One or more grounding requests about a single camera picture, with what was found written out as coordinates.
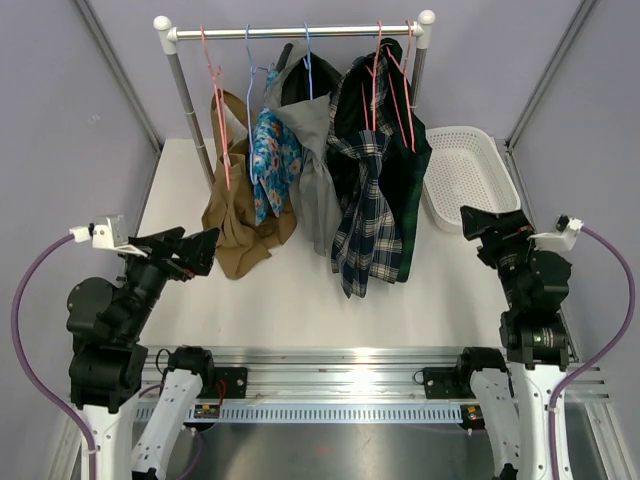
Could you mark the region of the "metal clothes rack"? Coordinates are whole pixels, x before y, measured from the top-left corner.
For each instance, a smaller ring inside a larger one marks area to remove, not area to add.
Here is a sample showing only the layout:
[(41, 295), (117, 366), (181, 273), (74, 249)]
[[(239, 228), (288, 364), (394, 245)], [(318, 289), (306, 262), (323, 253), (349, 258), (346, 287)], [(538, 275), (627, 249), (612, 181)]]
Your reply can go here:
[(181, 105), (189, 126), (189, 131), (195, 146), (197, 158), (204, 174), (205, 184), (213, 186), (214, 172), (209, 159), (207, 147), (200, 128), (197, 115), (189, 88), (186, 82), (184, 71), (178, 54), (178, 44), (181, 41), (206, 40), (243, 40), (251, 38), (271, 39), (271, 38), (303, 38), (305, 40), (313, 37), (364, 37), (364, 36), (398, 36), (407, 35), (415, 43), (412, 79), (409, 90), (409, 106), (416, 109), (422, 83), (427, 50), (431, 43), (431, 35), (435, 25), (436, 15), (431, 10), (421, 11), (415, 20), (411, 20), (408, 25), (350, 25), (350, 26), (303, 26), (286, 28), (251, 28), (243, 29), (202, 29), (202, 30), (179, 30), (173, 26), (171, 20), (159, 15), (153, 20), (153, 27), (156, 31), (162, 50), (167, 58), (175, 86), (177, 88)]

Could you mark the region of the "blue floral skirt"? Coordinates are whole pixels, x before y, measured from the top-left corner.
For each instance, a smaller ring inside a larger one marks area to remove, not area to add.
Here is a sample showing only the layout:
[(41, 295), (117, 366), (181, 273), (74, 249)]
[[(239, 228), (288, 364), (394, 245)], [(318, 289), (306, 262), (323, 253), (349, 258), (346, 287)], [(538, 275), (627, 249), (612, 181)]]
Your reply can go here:
[(257, 225), (270, 213), (278, 218), (284, 212), (301, 163), (301, 145), (294, 133), (264, 106), (252, 129), (248, 160)]

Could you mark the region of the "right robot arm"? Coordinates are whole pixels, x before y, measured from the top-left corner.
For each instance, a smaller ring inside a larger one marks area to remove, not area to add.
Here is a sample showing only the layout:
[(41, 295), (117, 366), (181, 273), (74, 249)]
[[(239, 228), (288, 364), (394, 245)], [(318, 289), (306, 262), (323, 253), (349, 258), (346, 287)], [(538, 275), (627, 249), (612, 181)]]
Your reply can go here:
[(538, 234), (525, 213), (460, 209), (462, 232), (479, 240), (478, 258), (494, 269), (507, 301), (500, 318), (503, 353), (467, 348), (456, 389), (476, 396), (500, 479), (570, 479), (564, 389), (569, 338), (560, 306), (572, 265), (551, 250), (563, 233)]

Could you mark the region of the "navy white plaid skirt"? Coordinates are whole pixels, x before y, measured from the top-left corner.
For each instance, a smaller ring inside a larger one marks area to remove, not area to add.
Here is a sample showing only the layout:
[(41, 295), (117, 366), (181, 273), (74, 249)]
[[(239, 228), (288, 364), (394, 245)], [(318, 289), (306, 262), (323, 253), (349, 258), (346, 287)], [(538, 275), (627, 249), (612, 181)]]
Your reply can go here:
[(373, 59), (371, 53), (354, 60), (339, 80), (329, 107), (327, 164), (342, 210), (331, 266), (348, 298), (365, 297), (372, 277), (395, 283), (402, 254), (401, 234), (381, 187), (383, 168), (394, 147), (389, 123), (381, 113), (388, 92), (382, 78), (388, 72), (384, 58), (379, 58), (377, 70), (376, 130), (365, 126)]

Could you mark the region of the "white perforated plastic basket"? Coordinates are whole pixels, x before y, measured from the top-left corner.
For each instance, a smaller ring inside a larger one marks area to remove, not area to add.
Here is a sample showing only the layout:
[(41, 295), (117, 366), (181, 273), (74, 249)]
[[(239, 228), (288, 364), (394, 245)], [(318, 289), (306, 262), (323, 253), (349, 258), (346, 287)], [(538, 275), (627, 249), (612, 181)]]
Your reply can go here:
[(423, 191), (434, 221), (442, 230), (460, 234), (460, 208), (467, 205), (492, 213), (521, 208), (521, 200), (492, 137), (471, 126), (429, 129), (431, 157)]

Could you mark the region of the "tan brown skirt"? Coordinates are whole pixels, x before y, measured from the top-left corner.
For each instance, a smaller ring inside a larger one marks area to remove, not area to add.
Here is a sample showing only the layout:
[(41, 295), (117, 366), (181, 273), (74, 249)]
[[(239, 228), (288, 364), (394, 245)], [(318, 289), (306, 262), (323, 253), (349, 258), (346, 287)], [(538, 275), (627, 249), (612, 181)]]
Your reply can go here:
[(261, 225), (255, 223), (253, 185), (249, 178), (247, 156), (249, 150), (246, 104), (225, 91), (228, 153), (230, 158), (231, 190), (225, 182), (216, 104), (211, 100), (211, 123), (218, 158), (209, 203), (202, 215), (202, 225), (218, 227), (216, 261), (230, 280), (244, 277), (259, 262), (271, 257), (271, 250), (286, 243), (294, 233), (297, 220), (290, 201), (276, 218), (270, 213)]

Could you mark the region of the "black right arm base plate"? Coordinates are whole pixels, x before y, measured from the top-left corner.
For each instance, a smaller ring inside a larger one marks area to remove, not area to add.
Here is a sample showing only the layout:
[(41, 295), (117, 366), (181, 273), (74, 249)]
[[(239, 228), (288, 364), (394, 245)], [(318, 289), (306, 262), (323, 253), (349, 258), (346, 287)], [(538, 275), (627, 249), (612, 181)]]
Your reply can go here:
[(425, 397), (429, 400), (474, 398), (469, 379), (457, 367), (426, 367), (422, 377)]

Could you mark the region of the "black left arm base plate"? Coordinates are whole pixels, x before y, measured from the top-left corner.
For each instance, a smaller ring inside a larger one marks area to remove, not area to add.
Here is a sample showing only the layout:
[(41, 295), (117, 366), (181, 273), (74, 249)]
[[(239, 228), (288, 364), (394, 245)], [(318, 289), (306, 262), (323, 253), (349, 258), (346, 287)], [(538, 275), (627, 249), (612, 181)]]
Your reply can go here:
[(216, 367), (214, 373), (203, 382), (199, 399), (214, 400), (219, 394), (224, 399), (244, 399), (248, 386), (248, 369), (246, 367)]

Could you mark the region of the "blue wire hanger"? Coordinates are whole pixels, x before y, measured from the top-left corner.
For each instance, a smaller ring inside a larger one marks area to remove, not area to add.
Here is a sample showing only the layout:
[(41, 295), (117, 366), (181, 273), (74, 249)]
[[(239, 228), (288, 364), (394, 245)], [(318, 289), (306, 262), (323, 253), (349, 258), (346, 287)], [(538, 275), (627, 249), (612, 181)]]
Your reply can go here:
[(256, 73), (258, 71), (264, 71), (264, 72), (270, 73), (271, 71), (275, 70), (275, 64), (271, 63), (268, 67), (255, 66), (254, 65), (253, 56), (252, 56), (251, 49), (250, 49), (250, 44), (249, 44), (249, 30), (250, 30), (250, 25), (247, 24), (246, 27), (245, 27), (244, 40), (245, 40), (245, 47), (246, 47), (246, 52), (247, 52), (247, 57), (248, 57), (248, 65), (249, 65), (249, 86), (248, 86), (247, 93), (246, 93), (246, 113), (247, 113), (247, 119), (248, 119), (248, 142), (249, 142), (248, 169), (249, 169), (250, 181), (251, 181), (251, 183), (253, 185), (255, 185), (257, 183), (257, 177), (256, 177), (256, 175), (254, 173), (254, 161), (253, 161), (253, 149), (254, 149), (253, 125), (254, 125), (254, 121), (251, 118), (251, 115), (252, 115), (251, 94), (252, 94), (252, 90), (253, 90), (253, 85), (254, 85), (254, 80), (255, 80)]
[(312, 100), (314, 96), (314, 87), (313, 87), (313, 72), (312, 72), (312, 56), (311, 56), (311, 41), (310, 41), (310, 31), (307, 23), (304, 23), (305, 30), (305, 40), (306, 40), (306, 55), (303, 58), (303, 63), (307, 70), (308, 77), (308, 87), (309, 87), (309, 99)]

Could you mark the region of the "dark green plaid skirt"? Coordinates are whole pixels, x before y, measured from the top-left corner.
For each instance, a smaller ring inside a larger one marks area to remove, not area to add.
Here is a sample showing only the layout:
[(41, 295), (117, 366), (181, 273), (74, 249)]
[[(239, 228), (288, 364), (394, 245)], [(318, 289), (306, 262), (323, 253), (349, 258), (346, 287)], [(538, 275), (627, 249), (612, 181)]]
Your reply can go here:
[(430, 160), (431, 148), (426, 140), (425, 126), (413, 109), (411, 112), (415, 130), (415, 152), (404, 146), (391, 93), (391, 91), (395, 92), (403, 120), (406, 120), (402, 75), (390, 59), (387, 48), (390, 48), (397, 60), (401, 62), (402, 59), (400, 44), (392, 38), (383, 39), (379, 58), (384, 58), (388, 64), (388, 72), (382, 75), (388, 85), (388, 92), (381, 113), (389, 123), (388, 131), (393, 134), (394, 147), (391, 159), (383, 168), (381, 187), (401, 234), (402, 254), (396, 282), (404, 283), (411, 269), (422, 184)]

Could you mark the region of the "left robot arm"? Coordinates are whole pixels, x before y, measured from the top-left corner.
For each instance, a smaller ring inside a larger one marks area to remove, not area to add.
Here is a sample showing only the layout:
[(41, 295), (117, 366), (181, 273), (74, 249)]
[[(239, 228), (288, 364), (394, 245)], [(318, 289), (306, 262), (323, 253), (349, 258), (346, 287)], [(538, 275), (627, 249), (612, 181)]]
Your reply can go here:
[(213, 392), (213, 356), (201, 347), (169, 355), (158, 403), (139, 438), (133, 436), (148, 350), (141, 333), (170, 281), (186, 282), (212, 270), (219, 229), (187, 235), (175, 227), (144, 237), (94, 226), (92, 245), (124, 260), (116, 284), (88, 278), (67, 300), (73, 337), (70, 399), (82, 420), (84, 479), (163, 479), (191, 404)]

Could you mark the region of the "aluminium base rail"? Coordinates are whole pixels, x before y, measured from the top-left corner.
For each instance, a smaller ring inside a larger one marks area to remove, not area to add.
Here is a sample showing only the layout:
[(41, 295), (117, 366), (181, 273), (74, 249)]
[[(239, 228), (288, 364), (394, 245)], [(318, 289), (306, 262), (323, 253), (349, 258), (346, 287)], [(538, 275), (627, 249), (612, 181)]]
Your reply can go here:
[(248, 369), (252, 404), (409, 404), (426, 401), (424, 367), (450, 367), (460, 347), (210, 346), (217, 367)]

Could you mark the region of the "grey skirt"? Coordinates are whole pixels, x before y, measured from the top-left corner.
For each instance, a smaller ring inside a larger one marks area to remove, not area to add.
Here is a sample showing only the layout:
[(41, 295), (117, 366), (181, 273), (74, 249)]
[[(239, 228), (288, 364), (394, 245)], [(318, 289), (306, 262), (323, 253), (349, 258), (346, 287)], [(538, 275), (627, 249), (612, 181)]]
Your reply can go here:
[(298, 224), (320, 256), (330, 254), (342, 219), (326, 153), (329, 104), (340, 73), (311, 52), (313, 99), (309, 99), (306, 45), (285, 45), (276, 64), (277, 75), (266, 92), (266, 106), (289, 127), (301, 145), (302, 167), (293, 187), (293, 207)]

